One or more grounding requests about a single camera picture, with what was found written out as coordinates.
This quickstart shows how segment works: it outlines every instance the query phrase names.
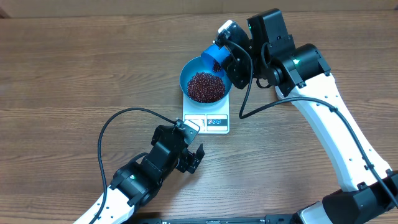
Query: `blue cup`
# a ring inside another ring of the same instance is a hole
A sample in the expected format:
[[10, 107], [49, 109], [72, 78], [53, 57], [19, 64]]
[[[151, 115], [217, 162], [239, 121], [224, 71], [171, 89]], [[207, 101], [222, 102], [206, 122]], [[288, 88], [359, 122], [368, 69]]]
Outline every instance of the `blue cup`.
[[225, 47], [219, 49], [217, 45], [213, 44], [208, 47], [204, 52], [202, 52], [200, 58], [206, 68], [211, 70], [214, 75], [222, 78], [225, 75], [225, 71], [222, 68], [219, 72], [213, 72], [214, 60], [216, 60], [221, 66], [221, 63], [223, 63], [224, 59], [230, 55], [231, 53]]
[[180, 86], [181, 86], [181, 90], [184, 93], [184, 95], [194, 104], [197, 105], [199, 107], [207, 107], [207, 106], [213, 106], [216, 105], [217, 103], [219, 103], [221, 100], [223, 100], [229, 93], [229, 91], [231, 91], [231, 87], [232, 87], [232, 83], [229, 80], [229, 78], [224, 75], [223, 77], [220, 77], [223, 80], [223, 83], [225, 85], [225, 93], [224, 96], [222, 97], [222, 99], [213, 102], [213, 103], [199, 103], [196, 102], [195, 100], [191, 99], [188, 96], [188, 82], [197, 74], [200, 72], [206, 72], [206, 73], [211, 73], [212, 75], [216, 75], [213, 72], [213, 66], [211, 66], [210, 68], [207, 67], [204, 64], [204, 61], [200, 58], [194, 58], [191, 61], [189, 61], [184, 68], [181, 71], [180, 74]]

